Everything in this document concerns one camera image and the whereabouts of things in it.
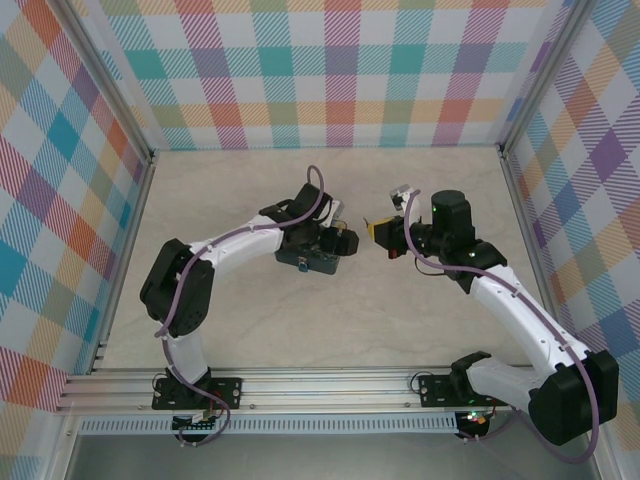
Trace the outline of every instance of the plaid fabric backdrop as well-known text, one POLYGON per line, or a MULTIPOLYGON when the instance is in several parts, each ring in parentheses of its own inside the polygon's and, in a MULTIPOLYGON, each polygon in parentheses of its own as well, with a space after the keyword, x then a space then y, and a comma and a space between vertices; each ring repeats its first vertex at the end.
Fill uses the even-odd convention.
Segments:
POLYGON ((90 353, 142 161, 44 0, 0 0, 0 479, 90 353))
POLYGON ((494 144, 562 0, 74 3, 150 141, 194 149, 494 144))
POLYGON ((601 0, 515 149, 563 325, 618 360, 640 477, 640 1, 601 0))
POLYGON ((558 38, 558 35, 562 31, 562 27, 567 21, 569 12, 571 11, 571 7, 573 6, 574 3, 575 3, 575 0, 563 0, 562 7, 560 7, 560 10, 558 11, 556 18, 554 19, 553 24, 549 29, 549 33, 547 33, 547 36, 544 39, 544 42, 542 43, 542 47, 540 47, 540 50, 538 51, 538 55, 536 56, 535 61, 531 64, 529 73, 527 73, 527 78, 525 79, 524 83, 520 87, 520 90, 518 91, 518 96, 516 97, 515 101, 513 102, 513 105, 511 106, 511 110, 509 110, 509 115, 507 116, 507 120, 504 122, 504 125, 502 126, 502 130, 500 131, 500 135, 498 137, 499 143, 504 143, 504 141, 506 140, 507 135, 511 130, 511 127, 513 126, 513 121, 518 116, 518 113, 520 113, 520 107, 522 107, 523 102, 531 92, 531 89, 533 88, 533 84, 536 81, 536 78, 538 77, 538 72, 540 71, 540 68, 542 67, 547 56, 551 53, 553 42, 556 41, 556 39, 558 38))

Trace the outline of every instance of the cable tie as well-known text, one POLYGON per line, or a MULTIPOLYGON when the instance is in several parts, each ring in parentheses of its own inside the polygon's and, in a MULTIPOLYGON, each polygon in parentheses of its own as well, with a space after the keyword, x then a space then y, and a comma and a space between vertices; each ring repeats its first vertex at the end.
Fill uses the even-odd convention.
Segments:
POLYGON ((522 284, 518 285, 516 287, 516 291, 515 292, 511 292, 511 296, 513 298, 518 297, 522 292, 524 291, 524 288, 522 288, 522 284))

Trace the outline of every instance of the yellow object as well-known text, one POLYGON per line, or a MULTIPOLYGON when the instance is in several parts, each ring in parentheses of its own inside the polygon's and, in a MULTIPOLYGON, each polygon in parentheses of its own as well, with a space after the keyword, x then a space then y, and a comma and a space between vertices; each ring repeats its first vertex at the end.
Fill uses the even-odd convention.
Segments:
POLYGON ((378 225, 382 225, 383 223, 390 222, 391 220, 393 220, 393 217, 387 217, 387 218, 383 218, 382 220, 378 220, 377 222, 367 223, 367 231, 369 232, 369 236, 371 237, 371 240, 373 240, 374 242, 376 240, 376 236, 374 232, 375 227, 378 225))

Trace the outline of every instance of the marble floor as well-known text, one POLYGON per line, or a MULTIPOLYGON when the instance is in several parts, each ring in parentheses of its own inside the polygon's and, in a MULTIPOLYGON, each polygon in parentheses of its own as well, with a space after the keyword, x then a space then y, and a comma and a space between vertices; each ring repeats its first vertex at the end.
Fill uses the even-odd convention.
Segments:
POLYGON ((495 150, 481 147, 162 153, 103 366, 165 363, 153 337, 158 324, 138 299, 164 242, 204 240, 239 226, 294 196, 310 163, 344 202, 342 219, 360 236, 358 254, 342 259, 334 276, 303 274, 269 255, 218 278, 201 327, 209 365, 449 365, 476 350, 528 363, 490 312, 454 282, 420 275, 411 256, 388 260, 363 221, 394 215, 388 192, 404 183, 422 190, 423 206, 433 192, 462 190, 478 236, 501 250, 538 297, 495 150))

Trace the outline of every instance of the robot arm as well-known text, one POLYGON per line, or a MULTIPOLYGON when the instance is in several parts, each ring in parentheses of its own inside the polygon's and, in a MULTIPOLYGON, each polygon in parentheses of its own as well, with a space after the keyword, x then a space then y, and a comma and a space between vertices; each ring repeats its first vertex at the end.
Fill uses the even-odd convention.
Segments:
POLYGON ((409 248, 404 223, 409 221, 412 243, 423 256, 435 256, 445 266, 487 272, 486 276, 455 269, 445 273, 498 317, 533 366, 533 370, 514 368, 485 352, 468 355, 451 366, 450 381, 460 401, 466 402, 474 393, 497 398, 528 412, 535 427, 551 443, 564 444, 591 428, 585 382, 566 351, 571 347, 596 392, 600 423, 615 417, 618 365, 609 352, 592 353, 567 333, 523 288, 500 252, 476 238, 471 207, 462 192, 446 190, 432 196, 432 224, 421 222, 415 200, 409 218, 405 218, 412 193, 413 189, 406 185, 391 192, 402 215, 369 224, 374 241, 387 249, 391 259, 405 254, 409 248), (491 277, 513 285, 517 292, 512 293, 491 277), (544 318, 562 334, 563 342, 556 340, 522 297, 543 312, 544 318))
POLYGON ((239 229, 245 230, 241 233, 189 245, 178 239, 165 243, 140 292, 149 316, 160 322, 169 315, 185 266, 205 249, 184 280, 166 335, 173 364, 187 382, 206 383, 209 376, 198 328, 207 316, 214 280, 219 281, 226 273, 266 254, 275 254, 277 261, 297 266, 303 272, 335 273, 339 258, 353 255, 358 248, 355 232, 333 226, 341 211, 339 200, 307 183, 295 199, 260 210, 242 226, 247 228, 239 229), (292 224, 292 220, 313 208, 320 194, 322 200, 316 211, 306 220, 292 224))

